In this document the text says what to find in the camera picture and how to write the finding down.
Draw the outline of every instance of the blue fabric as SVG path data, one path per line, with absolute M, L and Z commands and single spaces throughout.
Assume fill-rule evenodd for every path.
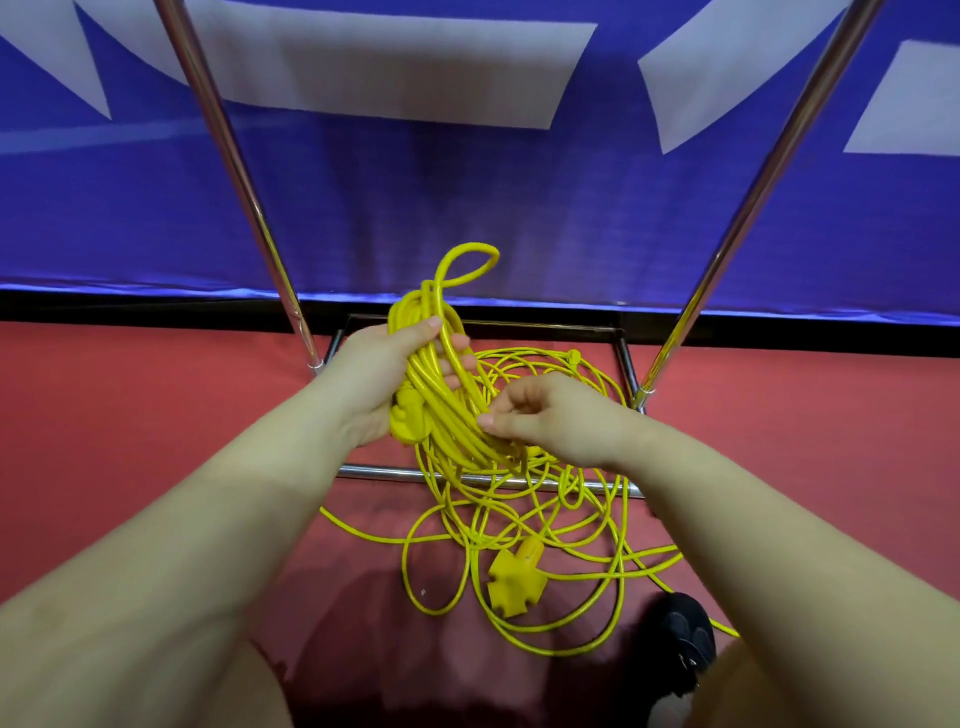
M 230 105 L 295 285 L 335 301 L 482 240 L 472 299 L 676 309 L 829 34 L 663 155 L 636 61 L 704 0 L 274 4 L 598 23 L 546 132 Z M 843 154 L 902 40 L 960 43 L 953 6 L 891 0 L 709 310 L 960 325 L 960 158 Z M 274 295 L 189 89 L 81 16 L 112 121 L 0 40 L 0 287 Z

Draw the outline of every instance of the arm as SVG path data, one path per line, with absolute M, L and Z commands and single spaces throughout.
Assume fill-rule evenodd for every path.
M 759 663 L 818 726 L 960 715 L 960 603 L 696 440 L 565 376 L 513 382 L 479 422 L 640 484 Z
M 0 607 L 0 724 L 193 720 L 340 465 L 387 433 L 407 357 L 438 330 L 354 334 L 301 392 Z

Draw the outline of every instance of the metal frame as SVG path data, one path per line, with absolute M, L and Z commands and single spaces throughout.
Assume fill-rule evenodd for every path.
M 324 364 L 328 363 L 333 355 L 340 349 L 344 339 L 359 328 L 370 326 L 372 324 L 382 324 L 386 322 L 387 317 L 377 314 L 349 314 L 347 322 L 343 328 L 337 329 L 330 339 L 330 345 L 327 347 L 324 356 Z M 629 400 L 636 393 L 636 370 L 634 361 L 630 357 L 630 350 L 627 347 L 627 340 L 624 338 L 623 330 L 614 327 L 588 327 L 588 326 L 568 326 L 563 324 L 513 324 L 500 321 L 471 321 L 464 320 L 465 330 L 474 338 L 508 338 L 508 339 L 533 339 L 545 340 L 550 338 L 550 334 L 561 335 L 564 341 L 580 342 L 605 342 L 613 346 L 613 352 L 616 355 L 619 364 L 620 374 L 623 376 L 624 384 L 627 387 L 627 399 Z M 420 471 L 409 468 L 395 468 L 391 466 L 370 466 L 356 465 L 347 463 L 340 468 L 337 473 L 339 477 L 356 478 L 361 480 L 391 480 L 402 483 L 425 483 L 426 478 Z M 445 478 L 440 473 L 434 473 L 438 481 L 444 482 Z M 465 474 L 462 480 L 467 485 L 476 485 L 479 487 L 489 486 L 491 478 L 489 475 Z M 599 480 L 588 480 L 585 485 L 594 493 L 603 494 L 605 492 L 604 484 Z M 526 480 L 520 477 L 508 479 L 503 486 L 508 490 L 524 490 L 529 487 Z M 556 493 L 557 481 L 552 479 L 544 480 L 540 485 L 540 490 L 547 493 Z M 627 497 L 643 498 L 643 493 L 635 483 L 627 482 Z
M 266 217 L 263 213 L 263 207 L 257 197 L 256 190 L 247 164 L 240 152 L 240 147 L 236 142 L 236 135 L 230 125 L 229 118 L 224 110 L 223 100 L 217 86 L 213 81 L 204 56 L 203 47 L 197 38 L 196 30 L 190 20 L 190 15 L 183 4 L 183 0 L 154 0 L 157 12 L 163 21 L 170 42 L 173 44 L 186 76 L 187 82 L 197 96 L 197 101 L 204 114 L 204 120 L 210 130 L 211 136 L 217 143 L 220 154 L 223 157 L 224 165 L 227 167 L 233 185 L 236 189 L 240 204 L 247 214 L 253 230 L 253 237 L 264 256 L 267 267 L 270 270 L 271 277 L 274 280 L 276 291 L 283 302 L 283 307 L 287 312 L 290 323 L 300 335 L 303 345 L 307 351 L 307 363 L 310 369 L 316 374 L 323 363 L 317 356 L 316 346 L 310 329 L 303 318 L 300 309 L 300 301 L 297 298 L 297 292 L 294 290 L 290 277 L 287 275 L 283 260 L 276 248 L 273 235 L 267 225 Z M 849 65 L 853 55 L 856 53 L 860 42 L 867 34 L 877 13 L 883 5 L 883 0 L 852 0 L 833 37 L 830 39 L 823 56 L 817 62 L 806 82 L 797 104 L 787 117 L 783 130 L 777 138 L 773 149 L 767 155 L 763 164 L 760 166 L 749 189 L 744 195 L 743 200 L 737 207 L 733 218 L 730 221 L 723 237 L 720 239 L 716 251 L 710 262 L 701 275 L 689 301 L 684 306 L 676 325 L 670 332 L 663 346 L 654 359 L 642 383 L 637 385 L 636 372 L 633 362 L 627 349 L 626 340 L 623 338 L 623 332 L 618 329 L 605 327 L 565 327 L 552 325 L 518 325 L 525 329 L 535 330 L 544 333 L 545 329 L 563 331 L 572 333 L 574 329 L 579 329 L 581 333 L 584 330 L 590 330 L 594 334 L 606 332 L 612 337 L 612 344 L 617 355 L 617 361 L 620 364 L 621 371 L 626 381 L 627 387 L 631 392 L 631 403 L 633 407 L 641 412 L 646 411 L 646 403 L 654 393 L 657 381 L 663 373 L 670 357 L 683 345 L 686 336 L 693 327 L 694 322 L 700 315 L 713 292 L 717 283 L 723 277 L 727 266 L 730 265 L 733 254 L 743 244 L 744 239 L 753 227 L 756 218 L 763 209 L 764 204 L 770 197 L 774 186 L 777 184 L 783 172 L 786 170 L 790 160 L 796 154 L 806 133 L 813 126 L 813 122 L 819 116 L 821 110 L 827 103 L 830 94 L 836 88 L 840 77 Z M 491 325 L 495 322 L 473 322 L 476 326 L 484 324 Z M 334 335 L 330 342 L 330 349 L 327 351 L 324 361 L 328 361 L 330 356 L 336 352 L 344 338 L 344 331 L 340 330 Z M 345 465 L 340 472 L 343 477 L 376 477 L 377 479 L 409 481 L 411 479 L 420 479 L 422 476 L 415 471 L 403 468 L 373 468 L 363 465 Z M 590 488 L 602 488 L 599 483 L 589 483 Z M 631 496 L 636 486 L 631 485 Z

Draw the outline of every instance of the yellow plug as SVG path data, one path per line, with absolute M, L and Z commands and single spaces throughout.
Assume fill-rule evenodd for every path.
M 430 420 L 424 412 L 426 402 L 407 380 L 396 393 L 390 408 L 390 431 L 404 445 L 416 445 L 430 433 Z
M 506 548 L 496 554 L 490 567 L 494 581 L 487 584 L 490 604 L 504 618 L 525 614 L 527 604 L 540 601 L 546 588 L 546 574 L 537 568 L 543 554 L 543 542 L 536 536 L 527 536 L 520 542 L 516 556 Z

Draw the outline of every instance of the coiled cable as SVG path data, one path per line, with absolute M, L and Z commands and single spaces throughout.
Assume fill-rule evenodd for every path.
M 479 268 L 454 279 L 447 279 L 453 261 L 466 253 L 483 253 L 488 260 Z M 562 372 L 572 376 L 605 397 L 612 397 L 628 406 L 623 392 L 613 379 L 584 360 L 576 350 L 554 352 L 535 347 L 508 347 L 476 352 L 476 373 L 468 372 L 460 356 L 468 352 L 454 351 L 451 333 L 464 333 L 456 311 L 444 301 L 445 289 L 464 285 L 487 273 L 499 259 L 499 251 L 485 243 L 459 245 L 441 260 L 432 280 L 425 280 L 419 290 L 411 291 L 390 309 L 388 326 L 391 333 L 439 315 L 444 320 L 440 340 L 446 359 L 463 386 L 451 390 L 444 382 L 440 357 L 433 346 L 415 352 L 409 360 L 407 374 L 391 408 L 391 431 L 398 440 L 416 449 L 417 462 L 426 479 L 436 505 L 427 509 L 410 527 L 404 538 L 386 538 L 364 533 L 341 521 L 325 508 L 328 519 L 347 532 L 378 544 L 402 546 L 401 573 L 407 595 L 414 605 L 428 615 L 446 614 L 460 601 L 472 584 L 474 593 L 493 627 L 510 643 L 538 655 L 566 657 L 589 652 L 605 641 L 616 627 L 623 609 L 624 584 L 627 579 L 649 578 L 666 592 L 671 592 L 659 574 L 683 559 L 676 545 L 657 546 L 633 551 L 627 543 L 629 498 L 627 480 L 622 475 L 608 478 L 595 471 L 603 484 L 602 495 L 586 486 L 584 471 L 561 463 L 539 448 L 508 443 L 488 435 L 476 423 L 477 415 L 488 411 L 492 399 L 507 382 L 520 376 Z M 436 477 L 439 473 L 443 479 Z M 462 480 L 464 473 L 477 473 L 491 478 L 490 487 L 478 488 Z M 520 491 L 503 488 L 510 478 L 521 477 L 527 487 Z M 541 486 L 548 479 L 556 481 L 556 493 L 545 493 Z M 613 505 L 621 500 L 619 522 Z M 519 507 L 532 504 L 523 512 Z M 582 515 L 573 524 L 558 525 L 563 512 Z M 423 524 L 438 516 L 444 533 L 419 536 Z M 587 530 L 586 536 L 578 532 Z M 601 538 L 609 539 L 609 556 L 587 553 L 586 548 Z M 439 609 L 425 606 L 417 598 L 410 583 L 408 559 L 413 544 L 454 541 L 464 550 L 464 569 L 454 596 Z M 548 581 L 596 581 L 587 599 L 560 619 L 546 624 L 520 625 L 501 617 L 483 596 L 480 555 L 483 551 L 513 549 L 524 542 L 539 550 L 558 548 L 570 556 L 590 564 L 592 570 L 580 573 L 541 571 Z M 646 566 L 644 559 L 671 554 L 663 561 Z M 570 648 L 547 649 L 530 644 L 524 635 L 560 629 L 581 617 L 614 584 L 616 597 L 606 626 L 588 642 Z M 713 626 L 737 637 L 730 627 L 717 621 Z

